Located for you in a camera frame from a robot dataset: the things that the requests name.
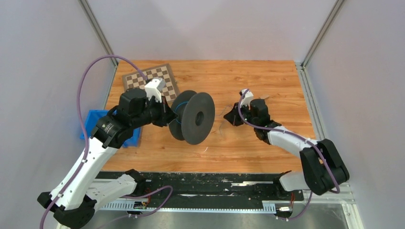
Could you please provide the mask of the black perforated cable spool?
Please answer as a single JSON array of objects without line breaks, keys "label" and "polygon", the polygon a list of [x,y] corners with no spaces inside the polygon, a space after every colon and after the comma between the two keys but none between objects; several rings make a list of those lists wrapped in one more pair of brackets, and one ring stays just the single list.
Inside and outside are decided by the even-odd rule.
[{"label": "black perforated cable spool", "polygon": [[215,104],[208,93],[184,91],[174,100],[171,109],[178,116],[178,121],[169,125],[175,139],[198,145],[207,138],[215,120]]}]

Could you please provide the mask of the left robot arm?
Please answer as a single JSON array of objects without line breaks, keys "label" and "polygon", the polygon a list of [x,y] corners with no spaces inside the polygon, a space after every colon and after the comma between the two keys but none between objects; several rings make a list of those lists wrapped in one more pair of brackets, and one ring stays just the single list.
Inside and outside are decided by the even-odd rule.
[{"label": "left robot arm", "polygon": [[148,124],[167,126],[174,118],[175,113],[158,89],[127,90],[120,96],[118,105],[98,120],[82,154],[63,181],[54,190],[41,193],[38,202],[60,224],[80,229],[101,207],[118,198],[144,198],[146,180],[134,169],[93,191],[89,187],[135,129]]}]

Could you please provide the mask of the wooden chessboard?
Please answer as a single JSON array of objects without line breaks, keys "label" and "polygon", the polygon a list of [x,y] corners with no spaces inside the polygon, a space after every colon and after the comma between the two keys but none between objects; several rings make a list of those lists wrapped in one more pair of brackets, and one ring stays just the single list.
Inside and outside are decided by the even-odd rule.
[{"label": "wooden chessboard", "polygon": [[148,88],[152,88],[153,85],[170,103],[180,94],[171,66],[168,63],[144,69],[142,73],[148,80],[145,80],[139,72],[122,76],[124,90],[145,89],[147,84],[149,84]]}]

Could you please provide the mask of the small wooden block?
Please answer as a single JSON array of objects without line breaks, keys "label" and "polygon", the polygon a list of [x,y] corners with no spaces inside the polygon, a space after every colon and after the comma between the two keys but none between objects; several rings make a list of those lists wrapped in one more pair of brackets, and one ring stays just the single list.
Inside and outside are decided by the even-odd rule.
[{"label": "small wooden block", "polygon": [[268,99],[270,96],[268,94],[262,95],[260,96],[261,99],[266,100]]}]

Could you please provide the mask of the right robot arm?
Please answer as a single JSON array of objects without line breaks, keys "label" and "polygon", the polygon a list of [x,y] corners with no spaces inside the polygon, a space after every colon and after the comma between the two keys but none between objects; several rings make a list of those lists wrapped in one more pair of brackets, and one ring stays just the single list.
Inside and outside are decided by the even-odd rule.
[{"label": "right robot arm", "polygon": [[331,140],[304,138],[289,131],[271,119],[263,99],[254,99],[249,105],[235,103],[224,119],[233,126],[252,126],[259,140],[278,146],[300,159],[302,172],[283,172],[273,180],[273,194],[278,199],[287,198],[295,190],[309,190],[318,196],[326,192],[340,193],[339,185],[350,178]]}]

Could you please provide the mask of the aluminium frame rail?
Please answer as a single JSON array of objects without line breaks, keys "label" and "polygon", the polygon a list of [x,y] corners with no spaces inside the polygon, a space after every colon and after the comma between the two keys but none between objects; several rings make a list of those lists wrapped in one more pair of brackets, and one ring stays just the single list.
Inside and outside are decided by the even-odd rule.
[{"label": "aluminium frame rail", "polygon": [[291,219],[306,204],[310,220],[329,214],[342,220],[348,229],[363,228],[348,184],[339,194],[322,196],[307,190],[283,191],[274,174],[192,174],[146,173],[134,194],[96,207],[96,211],[115,210],[142,214],[158,209],[173,213],[266,214],[274,219]]}]

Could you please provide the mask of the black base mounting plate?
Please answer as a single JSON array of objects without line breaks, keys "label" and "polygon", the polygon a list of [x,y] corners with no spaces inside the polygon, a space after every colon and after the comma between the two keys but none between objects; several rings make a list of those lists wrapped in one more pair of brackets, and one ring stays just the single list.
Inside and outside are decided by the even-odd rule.
[{"label": "black base mounting plate", "polygon": [[302,191],[279,196],[273,180],[278,174],[163,173],[143,172],[146,181],[132,193],[143,196],[163,186],[172,186],[150,197],[157,207],[170,195],[166,208],[259,209],[263,201],[302,201]]}]

